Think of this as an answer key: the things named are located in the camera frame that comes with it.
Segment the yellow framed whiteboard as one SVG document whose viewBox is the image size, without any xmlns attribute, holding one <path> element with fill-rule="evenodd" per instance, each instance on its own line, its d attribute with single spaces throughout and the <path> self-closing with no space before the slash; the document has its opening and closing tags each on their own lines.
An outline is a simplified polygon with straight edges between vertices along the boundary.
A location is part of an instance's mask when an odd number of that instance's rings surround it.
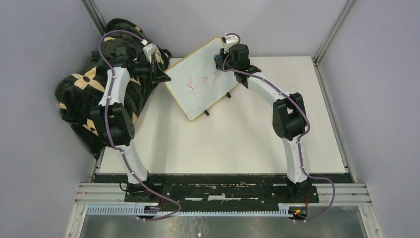
<svg viewBox="0 0 420 238">
<path fill-rule="evenodd" d="M 222 39 L 214 37 L 165 71 L 171 78 L 165 85 L 189 121 L 238 85 L 232 72 L 216 68 L 214 57 L 222 48 Z"/>
</svg>

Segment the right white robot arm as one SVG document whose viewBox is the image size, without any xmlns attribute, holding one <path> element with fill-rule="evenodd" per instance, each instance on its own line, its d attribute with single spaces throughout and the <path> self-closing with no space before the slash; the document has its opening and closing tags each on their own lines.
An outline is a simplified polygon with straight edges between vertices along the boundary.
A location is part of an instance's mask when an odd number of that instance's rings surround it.
<svg viewBox="0 0 420 238">
<path fill-rule="evenodd" d="M 245 44 L 221 48 L 214 61 L 217 69 L 233 72 L 238 83 L 272 106 L 272 128 L 282 140 L 287 179 L 291 184 L 286 188 L 286 195 L 289 200 L 299 202 L 306 196 L 306 189 L 302 184 L 308 181 L 302 137 L 310 129 L 303 96 L 300 93 L 289 94 L 269 81 L 258 67 L 251 64 L 249 48 Z"/>
</svg>

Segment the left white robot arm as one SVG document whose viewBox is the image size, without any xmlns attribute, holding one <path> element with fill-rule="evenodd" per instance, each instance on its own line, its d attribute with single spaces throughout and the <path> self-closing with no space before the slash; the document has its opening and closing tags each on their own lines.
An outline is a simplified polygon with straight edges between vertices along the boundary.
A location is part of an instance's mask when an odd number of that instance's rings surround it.
<svg viewBox="0 0 420 238">
<path fill-rule="evenodd" d="M 116 53 L 107 59 L 99 50 L 99 55 L 108 66 L 104 94 L 98 105 L 90 111 L 91 119 L 102 143 L 112 148 L 128 176 L 128 182 L 143 183 L 149 172 L 141 162 L 133 143 L 135 137 L 134 114 L 125 106 L 127 88 L 134 79 L 131 72 L 146 76 L 152 85 L 168 82 L 171 78 L 164 72 L 169 64 L 158 56 L 160 49 L 151 44 L 144 47 L 144 61 L 135 63 L 133 50 L 117 47 Z"/>
</svg>

